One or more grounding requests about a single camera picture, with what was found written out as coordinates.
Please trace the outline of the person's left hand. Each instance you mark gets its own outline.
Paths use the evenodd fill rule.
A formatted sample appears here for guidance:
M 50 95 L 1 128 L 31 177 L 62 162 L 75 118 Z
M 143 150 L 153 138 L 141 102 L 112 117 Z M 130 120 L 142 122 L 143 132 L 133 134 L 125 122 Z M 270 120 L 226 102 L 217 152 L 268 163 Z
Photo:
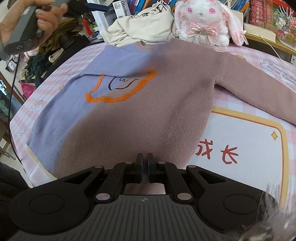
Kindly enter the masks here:
M 40 9 L 36 11 L 37 26 L 43 31 L 43 34 L 35 41 L 34 47 L 43 44 L 56 30 L 59 21 L 68 10 L 67 4 L 53 6 L 52 3 L 53 1 L 16 1 L 1 20 L 1 43 L 4 46 L 6 45 L 15 25 L 27 7 L 39 6 Z

